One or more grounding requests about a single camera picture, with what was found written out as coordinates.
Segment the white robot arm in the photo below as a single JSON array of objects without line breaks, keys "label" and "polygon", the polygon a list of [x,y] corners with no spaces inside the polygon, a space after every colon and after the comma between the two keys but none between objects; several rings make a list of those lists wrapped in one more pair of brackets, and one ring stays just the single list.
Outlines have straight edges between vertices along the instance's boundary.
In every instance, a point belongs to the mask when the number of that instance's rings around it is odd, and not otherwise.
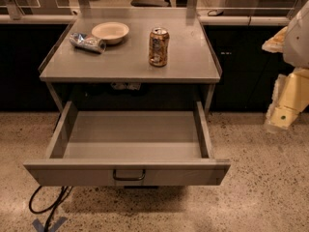
[{"label": "white robot arm", "polygon": [[264,42],[262,50],[282,53],[294,67],[289,75],[278,75],[265,120],[270,132],[287,130],[309,105],[309,1],[288,26]]}]

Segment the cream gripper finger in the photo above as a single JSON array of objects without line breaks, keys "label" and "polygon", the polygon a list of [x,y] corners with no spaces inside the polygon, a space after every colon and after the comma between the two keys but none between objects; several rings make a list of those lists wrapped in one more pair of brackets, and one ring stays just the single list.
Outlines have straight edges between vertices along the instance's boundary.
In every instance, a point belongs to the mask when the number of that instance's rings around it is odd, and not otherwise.
[{"label": "cream gripper finger", "polygon": [[296,68],[289,75],[279,74],[268,107],[265,128],[269,132],[287,130],[309,105],[309,70]]},{"label": "cream gripper finger", "polygon": [[282,28],[273,37],[265,41],[262,50],[271,53],[282,53],[287,29],[288,27]]}]

